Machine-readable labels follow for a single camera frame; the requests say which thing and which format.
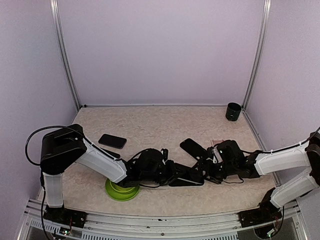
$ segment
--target smartphone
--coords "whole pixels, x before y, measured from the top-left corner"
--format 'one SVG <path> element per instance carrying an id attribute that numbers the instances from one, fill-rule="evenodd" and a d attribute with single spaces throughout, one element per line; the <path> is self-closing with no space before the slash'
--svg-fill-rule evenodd
<path id="1" fill-rule="evenodd" d="M 119 137 L 119 136 L 112 136 L 109 134 L 103 134 L 102 137 L 99 139 L 98 143 L 102 145 L 106 145 L 109 147 L 113 147 L 116 149 L 122 149 L 126 144 L 127 139 Z"/>

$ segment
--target black cup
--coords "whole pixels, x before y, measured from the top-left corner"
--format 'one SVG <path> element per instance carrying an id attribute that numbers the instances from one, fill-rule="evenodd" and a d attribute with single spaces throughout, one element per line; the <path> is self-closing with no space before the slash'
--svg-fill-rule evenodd
<path id="1" fill-rule="evenodd" d="M 235 102 L 230 102 L 226 108 L 225 117 L 229 121 L 235 122 L 238 120 L 241 112 L 241 106 Z"/>

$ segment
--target white wall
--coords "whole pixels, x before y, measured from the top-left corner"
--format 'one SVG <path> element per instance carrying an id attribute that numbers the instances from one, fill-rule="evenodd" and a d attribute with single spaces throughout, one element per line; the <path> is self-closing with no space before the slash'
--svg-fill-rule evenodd
<path id="1" fill-rule="evenodd" d="M 14 239 L 38 167 L 25 142 L 34 130 L 67 125 L 76 109 L 59 54 L 48 0 L 0 0 L 0 239 Z M 40 161 L 41 134 L 30 145 Z"/>
<path id="2" fill-rule="evenodd" d="M 263 55 L 248 106 L 268 149 L 306 139 L 320 125 L 320 2 L 273 0 Z M 300 170 L 280 172 L 283 182 Z M 319 239 L 320 190 L 298 203 Z"/>
<path id="3" fill-rule="evenodd" d="M 263 0 L 59 1 L 81 103 L 241 103 L 263 6 Z"/>

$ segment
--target white arm segment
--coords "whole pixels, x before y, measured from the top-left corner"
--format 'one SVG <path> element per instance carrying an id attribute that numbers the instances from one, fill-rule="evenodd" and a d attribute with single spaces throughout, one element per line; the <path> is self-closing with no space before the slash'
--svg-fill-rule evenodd
<path id="1" fill-rule="evenodd" d="M 127 176 L 126 166 L 121 160 L 117 160 L 117 158 L 106 153 L 108 157 L 86 141 L 84 144 L 87 150 L 75 161 L 76 163 L 95 170 L 114 183 L 120 182 Z"/>
<path id="2" fill-rule="evenodd" d="M 104 155 L 86 141 L 84 144 L 87 150 L 75 161 L 76 163 L 95 170 L 114 183 L 120 182 L 127 176 L 126 166 L 121 160 L 108 153 Z M 62 175 L 62 173 L 57 175 L 43 173 L 46 202 L 50 208 L 61 208 L 64 204 Z"/>
<path id="3" fill-rule="evenodd" d="M 311 190 L 319 188 L 315 179 L 310 176 L 311 170 L 311 167 L 308 167 L 290 181 L 277 187 L 271 194 L 270 202 L 276 208 L 280 208 Z"/>
<path id="4" fill-rule="evenodd" d="M 305 150 L 308 144 L 307 141 L 305 144 L 288 150 L 276 153 L 260 153 L 256 157 L 255 169 L 262 176 L 285 169 L 309 167 L 310 162 Z"/>

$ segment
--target lime green dish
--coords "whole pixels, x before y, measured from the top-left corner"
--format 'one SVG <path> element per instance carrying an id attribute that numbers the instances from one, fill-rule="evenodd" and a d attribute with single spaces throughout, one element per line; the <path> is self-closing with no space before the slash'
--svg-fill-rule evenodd
<path id="1" fill-rule="evenodd" d="M 105 191 L 109 195 L 110 198 L 116 201 L 129 201 L 133 199 L 139 193 L 140 187 L 120 187 L 114 182 L 107 179 L 105 181 Z"/>

